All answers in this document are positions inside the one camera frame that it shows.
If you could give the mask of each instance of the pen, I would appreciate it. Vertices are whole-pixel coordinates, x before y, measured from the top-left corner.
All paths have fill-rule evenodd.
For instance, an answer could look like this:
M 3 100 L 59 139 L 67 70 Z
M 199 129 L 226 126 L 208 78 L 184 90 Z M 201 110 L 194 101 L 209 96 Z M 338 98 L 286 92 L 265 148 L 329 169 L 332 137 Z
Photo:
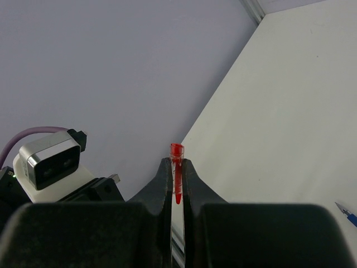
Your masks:
M 341 210 L 342 213 L 344 213 L 347 216 L 347 219 L 353 223 L 354 226 L 357 227 L 357 217 L 355 214 L 352 214 L 347 208 L 345 208 L 343 205 L 340 205 L 339 203 L 336 203 L 336 206 Z
M 182 159 L 184 159 L 184 146 L 179 143 L 171 144 L 170 159 L 176 204 L 182 197 Z

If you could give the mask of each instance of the white surface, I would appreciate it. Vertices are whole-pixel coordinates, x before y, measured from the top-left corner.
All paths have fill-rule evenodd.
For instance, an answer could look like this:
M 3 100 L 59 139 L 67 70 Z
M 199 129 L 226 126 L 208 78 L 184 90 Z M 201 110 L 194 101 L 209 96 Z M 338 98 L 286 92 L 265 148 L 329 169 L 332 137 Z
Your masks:
M 56 202 L 95 178 L 89 170 L 79 165 L 78 169 L 72 174 L 51 184 L 45 189 L 37 191 L 24 174 L 19 155 L 16 155 L 13 160 L 13 169 L 18 183 L 20 183 L 33 203 Z
M 357 1 L 267 15 L 184 139 L 229 202 L 313 203 L 357 259 Z M 173 208 L 182 232 L 182 211 Z
M 0 0 L 0 148 L 29 127 L 86 131 L 82 163 L 128 199 L 254 30 L 237 0 Z
M 258 0 L 265 14 L 283 11 L 290 8 L 301 7 L 324 0 Z

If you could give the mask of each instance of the cable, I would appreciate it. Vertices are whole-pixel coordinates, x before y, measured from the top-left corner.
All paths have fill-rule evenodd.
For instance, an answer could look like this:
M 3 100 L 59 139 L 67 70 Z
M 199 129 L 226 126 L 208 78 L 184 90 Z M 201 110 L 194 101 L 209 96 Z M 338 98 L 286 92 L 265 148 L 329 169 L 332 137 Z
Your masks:
M 24 131 L 21 131 L 20 133 L 16 134 L 14 138 L 12 138 L 4 147 L 2 152 L 0 153 L 0 168 L 5 163 L 5 159 L 10 153 L 12 147 L 21 139 L 32 135 L 32 134 L 37 134 L 37 133 L 56 133 L 59 131 L 67 131 L 67 128 L 64 127 L 31 127 L 28 128 Z

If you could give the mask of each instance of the blue pen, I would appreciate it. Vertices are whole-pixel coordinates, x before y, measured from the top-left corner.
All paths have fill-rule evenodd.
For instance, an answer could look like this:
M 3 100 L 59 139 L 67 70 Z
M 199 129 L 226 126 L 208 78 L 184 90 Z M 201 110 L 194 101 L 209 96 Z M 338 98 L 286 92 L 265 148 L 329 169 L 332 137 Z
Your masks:
M 340 205 L 339 203 L 336 203 L 336 206 L 341 210 L 342 213 L 344 213 L 345 215 L 347 215 L 347 219 L 353 223 L 354 226 L 357 227 L 357 217 L 355 214 L 352 214 L 351 212 L 349 212 L 349 210 L 347 208 L 345 208 L 343 205 Z

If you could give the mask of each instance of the red cap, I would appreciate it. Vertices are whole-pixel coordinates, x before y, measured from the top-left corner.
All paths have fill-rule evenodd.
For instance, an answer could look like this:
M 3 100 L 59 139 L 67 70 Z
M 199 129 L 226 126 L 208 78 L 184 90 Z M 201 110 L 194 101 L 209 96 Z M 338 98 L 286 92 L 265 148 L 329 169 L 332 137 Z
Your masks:
M 184 158 L 184 151 L 185 151 L 185 148 L 184 148 L 184 146 L 182 144 L 172 143 L 171 144 L 171 151 L 170 151 L 170 158 L 183 159 Z

